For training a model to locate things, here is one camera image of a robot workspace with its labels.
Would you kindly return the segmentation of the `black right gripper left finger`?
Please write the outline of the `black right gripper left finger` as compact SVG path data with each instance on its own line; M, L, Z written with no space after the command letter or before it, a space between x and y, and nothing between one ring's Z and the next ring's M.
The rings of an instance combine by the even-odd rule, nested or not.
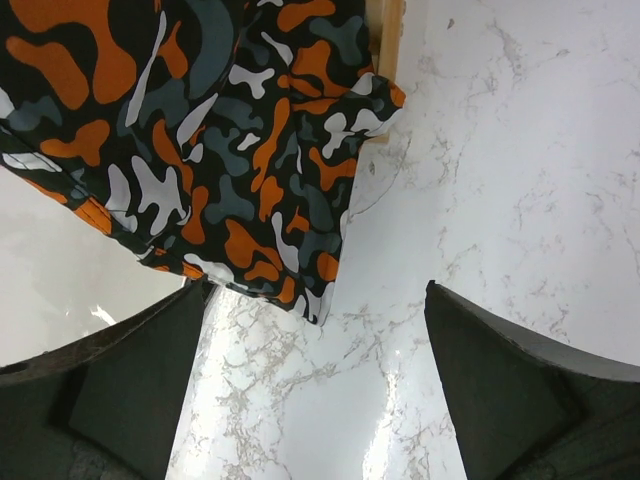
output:
M1 369L4 479L162 479L208 287Z

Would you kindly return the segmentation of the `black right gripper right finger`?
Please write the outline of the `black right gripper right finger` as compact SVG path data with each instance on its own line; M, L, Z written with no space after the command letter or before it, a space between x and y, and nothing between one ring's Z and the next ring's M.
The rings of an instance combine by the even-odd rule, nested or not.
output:
M636 479L639 369L430 281L425 322L469 479Z

